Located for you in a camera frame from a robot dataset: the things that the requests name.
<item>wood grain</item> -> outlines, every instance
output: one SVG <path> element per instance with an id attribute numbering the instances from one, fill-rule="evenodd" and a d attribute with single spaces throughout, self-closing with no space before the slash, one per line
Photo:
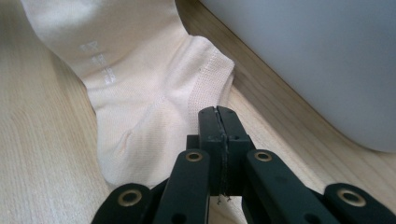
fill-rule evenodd
<path id="1" fill-rule="evenodd" d="M 235 61 L 230 96 L 255 145 L 318 191 L 359 186 L 396 212 L 396 155 L 359 147 L 329 125 L 197 1 L 177 1 L 192 35 Z M 18 1 L 0 2 L 0 223 L 89 223 L 109 193 L 95 115 L 73 72 L 35 37 Z"/>

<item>wooden floor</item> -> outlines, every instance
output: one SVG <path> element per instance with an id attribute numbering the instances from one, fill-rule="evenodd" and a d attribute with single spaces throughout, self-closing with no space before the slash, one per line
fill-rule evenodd
<path id="1" fill-rule="evenodd" d="M 229 107 L 257 148 L 273 150 L 312 189 L 350 183 L 396 212 L 396 154 L 350 142 L 199 2 L 177 6 L 192 35 L 235 61 Z M 0 146 L 0 223 L 89 223 L 109 193 L 84 86 L 16 1 L 0 2 Z"/>

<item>white sock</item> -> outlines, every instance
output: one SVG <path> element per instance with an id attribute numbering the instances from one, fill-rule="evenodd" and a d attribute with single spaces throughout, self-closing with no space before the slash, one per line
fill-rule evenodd
<path id="1" fill-rule="evenodd" d="M 87 88 L 105 180 L 153 187 L 167 178 L 198 111 L 227 96 L 233 62 L 186 33 L 173 0 L 22 3 Z"/>

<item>sock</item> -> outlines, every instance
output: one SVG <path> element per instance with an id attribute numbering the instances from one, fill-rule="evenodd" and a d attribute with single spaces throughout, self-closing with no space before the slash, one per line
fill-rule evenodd
<path id="1" fill-rule="evenodd" d="M 112 186 L 170 175 L 202 108 L 222 105 L 233 62 L 185 31 L 173 0 L 22 0 L 43 43 L 82 80 Z"/>

